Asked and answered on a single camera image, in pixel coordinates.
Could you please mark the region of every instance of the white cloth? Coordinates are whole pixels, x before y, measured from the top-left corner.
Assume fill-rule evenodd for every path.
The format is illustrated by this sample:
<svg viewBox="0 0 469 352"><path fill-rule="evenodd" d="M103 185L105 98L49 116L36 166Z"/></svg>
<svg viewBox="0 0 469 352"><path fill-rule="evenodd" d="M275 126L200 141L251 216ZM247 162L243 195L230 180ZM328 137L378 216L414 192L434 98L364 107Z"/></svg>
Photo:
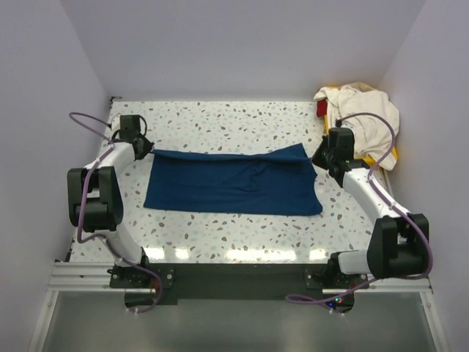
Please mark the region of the white cloth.
<svg viewBox="0 0 469 352"><path fill-rule="evenodd" d="M399 110L389 101L388 95L363 83L354 83L340 88L323 87L313 100L328 99L328 126L332 128L336 121L358 112L371 112L383 117L399 132ZM344 127L350 128L355 137L355 156L370 156L378 160L391 145L391 134L383 122L374 117L359 116L344 121ZM380 164L387 170L396 165L394 155L388 155Z"/></svg>

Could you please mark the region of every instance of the black mounting plate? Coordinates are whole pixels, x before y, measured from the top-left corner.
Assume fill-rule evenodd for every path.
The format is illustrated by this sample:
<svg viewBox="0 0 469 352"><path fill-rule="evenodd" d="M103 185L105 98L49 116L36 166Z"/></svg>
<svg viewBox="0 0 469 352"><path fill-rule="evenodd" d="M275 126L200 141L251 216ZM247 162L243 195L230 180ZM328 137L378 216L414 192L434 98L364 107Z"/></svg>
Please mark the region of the black mounting plate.
<svg viewBox="0 0 469 352"><path fill-rule="evenodd" d="M324 288L347 289L363 282L359 275L339 274L326 286L320 279L326 264L151 263L146 268L162 280L162 305L177 304L179 299L283 300L289 293L319 299L324 298ZM115 265L109 273L110 288L150 286L149 275L134 268Z"/></svg>

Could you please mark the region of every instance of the glass panel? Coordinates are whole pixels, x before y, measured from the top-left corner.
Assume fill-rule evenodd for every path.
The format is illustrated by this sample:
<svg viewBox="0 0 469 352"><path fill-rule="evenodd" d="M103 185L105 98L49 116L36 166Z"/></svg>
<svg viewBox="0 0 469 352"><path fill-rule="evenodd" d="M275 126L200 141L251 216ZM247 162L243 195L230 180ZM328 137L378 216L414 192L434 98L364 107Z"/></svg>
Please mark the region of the glass panel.
<svg viewBox="0 0 469 352"><path fill-rule="evenodd" d="M44 351L435 351L418 293L362 293L344 318L285 301L180 301L135 317L123 293L60 293Z"/></svg>

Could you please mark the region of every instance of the yellow container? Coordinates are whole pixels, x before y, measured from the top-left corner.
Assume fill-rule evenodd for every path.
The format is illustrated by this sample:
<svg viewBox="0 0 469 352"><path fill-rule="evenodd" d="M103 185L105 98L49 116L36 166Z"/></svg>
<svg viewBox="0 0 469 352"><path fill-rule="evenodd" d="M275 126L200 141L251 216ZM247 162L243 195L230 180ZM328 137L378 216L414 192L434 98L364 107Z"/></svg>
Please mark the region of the yellow container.
<svg viewBox="0 0 469 352"><path fill-rule="evenodd" d="M325 126L325 134L328 134L329 133L329 124L328 124L328 116L327 115L324 115L324 126ZM396 151L395 147L393 147L391 153L392 153L392 155L394 155L394 157L397 160L397 151ZM370 166L373 166L373 165L376 164L376 161L373 158L370 158L369 156L364 155L364 156L361 156L361 157L357 156L355 158L365 160L365 162Z"/></svg>

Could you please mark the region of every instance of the blue cloth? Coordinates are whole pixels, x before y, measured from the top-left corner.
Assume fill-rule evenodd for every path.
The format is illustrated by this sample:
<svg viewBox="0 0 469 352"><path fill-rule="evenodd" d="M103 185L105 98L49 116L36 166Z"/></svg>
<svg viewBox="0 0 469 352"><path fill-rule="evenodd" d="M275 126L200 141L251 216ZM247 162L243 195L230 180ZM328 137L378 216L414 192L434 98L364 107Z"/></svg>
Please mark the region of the blue cloth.
<svg viewBox="0 0 469 352"><path fill-rule="evenodd" d="M153 150L144 207L270 215L317 215L317 174L302 144L268 154Z"/></svg>

